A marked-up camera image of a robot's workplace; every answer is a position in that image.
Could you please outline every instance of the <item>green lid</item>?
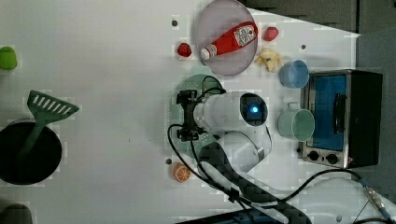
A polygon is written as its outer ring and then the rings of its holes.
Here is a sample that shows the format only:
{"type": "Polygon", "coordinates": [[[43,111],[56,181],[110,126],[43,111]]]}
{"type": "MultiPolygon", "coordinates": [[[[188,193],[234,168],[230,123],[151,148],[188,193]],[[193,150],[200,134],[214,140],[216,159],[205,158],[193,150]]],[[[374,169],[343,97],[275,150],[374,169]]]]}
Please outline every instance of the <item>green lid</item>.
{"type": "Polygon", "coordinates": [[[17,54],[11,47],[0,49],[0,69],[12,70],[17,67],[17,54]]]}

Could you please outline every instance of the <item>black pot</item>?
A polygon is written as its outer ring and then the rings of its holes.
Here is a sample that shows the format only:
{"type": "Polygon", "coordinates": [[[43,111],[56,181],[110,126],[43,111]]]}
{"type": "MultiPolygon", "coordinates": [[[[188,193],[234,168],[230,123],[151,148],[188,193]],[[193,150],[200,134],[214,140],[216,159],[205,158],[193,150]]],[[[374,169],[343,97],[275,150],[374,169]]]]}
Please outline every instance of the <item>black pot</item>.
{"type": "Polygon", "coordinates": [[[48,178],[62,158],[62,144],[56,133],[45,127],[24,160],[17,156],[35,123],[17,120],[0,132],[0,178],[14,185],[31,185],[48,178]]]}

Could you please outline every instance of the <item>black cable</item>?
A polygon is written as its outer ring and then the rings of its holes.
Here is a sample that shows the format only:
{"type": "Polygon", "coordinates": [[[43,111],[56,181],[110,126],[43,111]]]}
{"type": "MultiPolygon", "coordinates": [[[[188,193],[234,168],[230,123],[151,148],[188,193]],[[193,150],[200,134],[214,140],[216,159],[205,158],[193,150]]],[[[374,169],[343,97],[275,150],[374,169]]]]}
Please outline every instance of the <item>black cable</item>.
{"type": "Polygon", "coordinates": [[[192,141],[190,141],[190,145],[191,145],[192,154],[194,155],[194,158],[198,164],[198,167],[201,169],[201,171],[204,173],[204,175],[209,179],[209,181],[213,183],[214,181],[213,181],[212,177],[207,174],[206,170],[204,169],[202,164],[199,162],[198,156],[197,156],[197,153],[195,152],[195,147],[194,147],[194,144],[192,143],[192,141]]]}
{"type": "Polygon", "coordinates": [[[248,218],[250,219],[251,223],[256,223],[256,222],[254,221],[253,216],[250,214],[250,212],[247,210],[247,208],[246,208],[239,200],[236,200],[236,201],[237,201],[237,202],[239,203],[239,205],[241,205],[241,207],[244,209],[244,211],[245,211],[245,213],[247,214],[248,218]]]}
{"type": "MultiPolygon", "coordinates": [[[[189,169],[191,173],[196,175],[198,178],[200,178],[202,181],[204,181],[211,188],[220,190],[220,191],[222,191],[223,193],[225,193],[226,195],[228,195],[230,197],[234,196],[232,194],[231,190],[228,190],[228,189],[224,188],[223,186],[221,186],[220,184],[216,183],[215,181],[213,183],[209,182],[207,179],[204,179],[203,177],[198,175],[194,170],[192,170],[190,168],[190,166],[186,163],[186,161],[184,161],[184,159],[181,157],[180,153],[176,150],[175,145],[173,144],[173,141],[172,141],[172,138],[171,138],[171,131],[172,131],[172,128],[174,128],[174,127],[183,127],[183,125],[181,125],[181,124],[172,124],[171,126],[169,126],[168,131],[167,131],[168,141],[169,141],[169,144],[171,145],[172,149],[174,150],[174,152],[178,156],[178,158],[181,160],[181,162],[183,162],[183,164],[187,167],[187,169],[189,169]]],[[[243,202],[245,204],[251,204],[251,201],[249,201],[247,199],[244,199],[244,198],[241,198],[241,197],[237,197],[236,200],[241,201],[241,202],[243,202]]]]}
{"type": "Polygon", "coordinates": [[[203,84],[205,83],[205,81],[206,81],[207,78],[212,78],[212,79],[215,80],[215,81],[218,83],[218,85],[222,88],[221,83],[220,83],[215,77],[212,77],[212,76],[204,77],[204,80],[202,80],[202,83],[203,83],[203,84]]]}
{"type": "Polygon", "coordinates": [[[366,218],[366,219],[359,220],[357,222],[354,222],[353,224],[361,224],[361,223],[367,223],[367,222],[382,222],[382,223],[387,223],[387,224],[391,224],[392,223],[391,221],[386,220],[384,218],[371,217],[371,218],[366,218]]]}
{"type": "Polygon", "coordinates": [[[176,150],[176,147],[175,147],[175,145],[173,144],[173,141],[172,141],[172,138],[171,138],[171,130],[172,130],[173,127],[181,127],[181,128],[182,128],[183,125],[181,125],[181,124],[172,124],[172,125],[169,126],[169,128],[168,128],[168,141],[169,141],[169,144],[171,145],[172,149],[175,151],[176,155],[177,155],[178,158],[181,160],[181,162],[183,162],[183,164],[190,170],[190,172],[192,172],[194,175],[196,175],[196,176],[197,176],[198,178],[200,178],[202,181],[206,182],[206,184],[209,184],[209,183],[207,182],[206,179],[204,179],[203,177],[201,177],[200,175],[198,175],[197,173],[195,173],[195,171],[192,170],[192,169],[190,168],[189,165],[187,165],[187,163],[186,163],[186,162],[184,161],[184,159],[181,157],[180,153],[178,153],[178,151],[176,150]]]}
{"type": "Polygon", "coordinates": [[[353,220],[353,223],[356,222],[356,220],[358,219],[358,217],[361,215],[361,212],[364,210],[364,208],[367,206],[367,204],[370,202],[370,200],[367,200],[367,203],[363,206],[363,208],[361,209],[361,211],[358,213],[358,215],[356,216],[355,220],[353,220]]]}
{"type": "Polygon", "coordinates": [[[353,171],[350,170],[345,170],[345,169],[331,169],[331,170],[325,170],[325,171],[321,171],[318,172],[316,174],[314,174],[313,176],[311,176],[308,180],[306,180],[297,190],[295,190],[291,195],[289,195],[288,197],[284,198],[284,199],[280,199],[278,200],[279,203],[285,203],[286,201],[292,199],[293,197],[295,197],[297,194],[299,194],[312,180],[314,180],[315,178],[317,178],[320,175],[324,175],[327,173],[349,173],[352,174],[354,176],[356,176],[359,180],[361,180],[361,176],[356,174],[353,171]]]}
{"type": "Polygon", "coordinates": [[[209,88],[206,91],[203,91],[202,94],[200,96],[198,96],[197,100],[202,99],[205,96],[205,94],[209,93],[210,91],[214,91],[214,90],[220,91],[220,93],[218,93],[218,94],[222,94],[225,92],[225,90],[223,88],[219,88],[219,87],[209,88]]]}

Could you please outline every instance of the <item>black floor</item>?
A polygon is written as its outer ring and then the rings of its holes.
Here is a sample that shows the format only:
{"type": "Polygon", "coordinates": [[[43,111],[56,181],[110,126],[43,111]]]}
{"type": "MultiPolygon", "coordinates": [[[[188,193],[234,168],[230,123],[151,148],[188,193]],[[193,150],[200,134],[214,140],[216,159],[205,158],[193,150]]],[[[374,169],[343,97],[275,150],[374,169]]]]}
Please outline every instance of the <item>black floor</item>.
{"type": "Polygon", "coordinates": [[[246,7],[358,34],[396,27],[396,0],[239,0],[246,7]]]}

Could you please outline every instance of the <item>blue cup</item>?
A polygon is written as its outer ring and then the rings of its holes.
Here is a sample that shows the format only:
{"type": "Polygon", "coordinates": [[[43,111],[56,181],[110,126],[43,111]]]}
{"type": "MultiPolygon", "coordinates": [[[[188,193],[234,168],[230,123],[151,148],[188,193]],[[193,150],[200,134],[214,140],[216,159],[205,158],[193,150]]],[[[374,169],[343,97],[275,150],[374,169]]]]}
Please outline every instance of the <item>blue cup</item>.
{"type": "Polygon", "coordinates": [[[308,83],[309,71],[303,61],[297,60],[286,63],[280,69],[280,82],[292,89],[301,89],[308,83]]]}

